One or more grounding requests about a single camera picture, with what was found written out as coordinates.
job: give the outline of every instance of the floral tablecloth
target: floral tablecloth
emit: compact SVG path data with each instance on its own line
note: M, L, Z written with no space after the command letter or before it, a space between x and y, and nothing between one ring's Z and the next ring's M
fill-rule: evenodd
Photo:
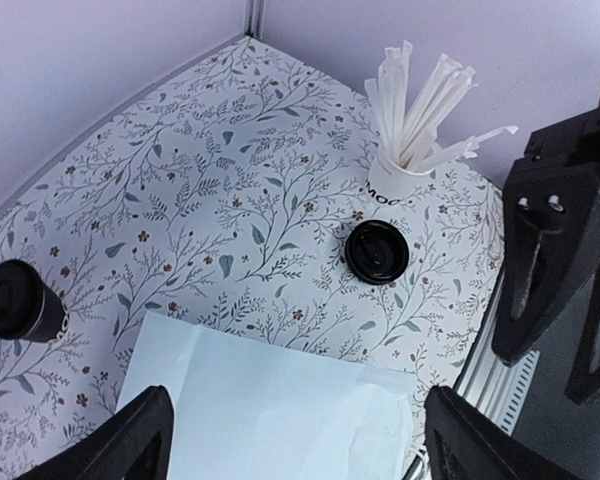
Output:
M0 478L75 444L115 410L147 310L452 384L500 267L499 191L462 164L397 207L362 190L376 145L366 99L244 39L157 88L45 174L0 218L0 262L62 298L48 344L0 341ZM348 271L358 223L411 249L382 287Z

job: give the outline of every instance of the black round object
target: black round object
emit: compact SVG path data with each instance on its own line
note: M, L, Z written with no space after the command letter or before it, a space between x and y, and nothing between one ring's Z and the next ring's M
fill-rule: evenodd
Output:
M363 282L384 285L397 279L409 264L409 247L400 231L381 220L358 225L344 248L351 271Z
M62 328L62 302L21 260L0 264L0 337L46 342Z

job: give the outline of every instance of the white cup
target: white cup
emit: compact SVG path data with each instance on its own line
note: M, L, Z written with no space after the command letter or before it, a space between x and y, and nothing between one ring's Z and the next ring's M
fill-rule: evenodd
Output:
M427 181L432 171L433 169L423 173L408 172L389 160L378 149L376 158L369 168L367 193L377 205L399 205L417 186Z

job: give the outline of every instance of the wrapped straw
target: wrapped straw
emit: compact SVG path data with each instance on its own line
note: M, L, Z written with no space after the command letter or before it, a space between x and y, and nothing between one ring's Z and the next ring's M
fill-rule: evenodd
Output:
M364 87L380 132L380 148L396 165L411 172L424 173L442 163L476 157L482 142L517 127L497 128L479 137L471 136L447 148L436 143L438 127L464 96L477 86L476 71L441 55L433 72L407 111L409 61L413 46L387 48L378 68L378 78L365 81Z

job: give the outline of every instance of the white wall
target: white wall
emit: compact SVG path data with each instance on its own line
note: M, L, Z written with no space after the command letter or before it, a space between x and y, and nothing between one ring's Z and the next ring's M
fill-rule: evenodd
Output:
M0 206L144 87L242 33L245 0L0 0Z
M522 155L532 130L597 106L600 0L266 3L266 42L358 90L376 74L384 48L404 39L415 47L412 85L418 88L443 52L478 71L480 86L443 123L444 139L521 127L478 152L475 167L496 183Z

